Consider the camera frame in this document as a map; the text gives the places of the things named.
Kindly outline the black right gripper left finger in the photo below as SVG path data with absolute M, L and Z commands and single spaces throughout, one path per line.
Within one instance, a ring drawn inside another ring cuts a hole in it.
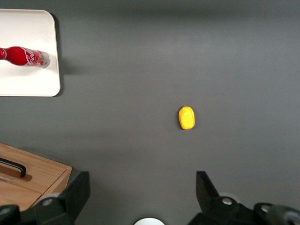
M 90 174 L 80 172 L 57 197 L 47 197 L 20 213 L 20 225 L 74 225 L 90 197 Z

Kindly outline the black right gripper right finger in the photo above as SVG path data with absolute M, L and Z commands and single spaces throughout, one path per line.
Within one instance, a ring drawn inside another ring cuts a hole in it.
M 196 172 L 196 197 L 201 208 L 190 225 L 252 225 L 253 211 L 231 197 L 220 196 L 205 171 Z

